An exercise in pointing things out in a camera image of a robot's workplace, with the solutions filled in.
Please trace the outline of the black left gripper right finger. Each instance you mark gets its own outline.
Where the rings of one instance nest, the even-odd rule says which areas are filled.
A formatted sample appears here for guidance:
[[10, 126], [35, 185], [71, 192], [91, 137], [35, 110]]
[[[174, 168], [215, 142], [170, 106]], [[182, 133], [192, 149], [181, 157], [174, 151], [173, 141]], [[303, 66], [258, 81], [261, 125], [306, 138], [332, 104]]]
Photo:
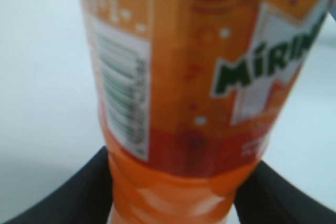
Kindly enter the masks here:
[[243, 224], [335, 223], [335, 211], [309, 197], [261, 161], [235, 198]]

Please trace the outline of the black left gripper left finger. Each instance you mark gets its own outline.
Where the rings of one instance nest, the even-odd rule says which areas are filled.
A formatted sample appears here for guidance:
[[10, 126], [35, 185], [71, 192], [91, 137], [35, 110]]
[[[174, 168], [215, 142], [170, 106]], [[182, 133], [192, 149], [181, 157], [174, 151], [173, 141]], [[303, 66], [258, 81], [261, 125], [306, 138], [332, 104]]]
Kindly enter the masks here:
[[57, 190], [6, 223], [107, 223], [112, 183], [108, 152], [102, 147]]

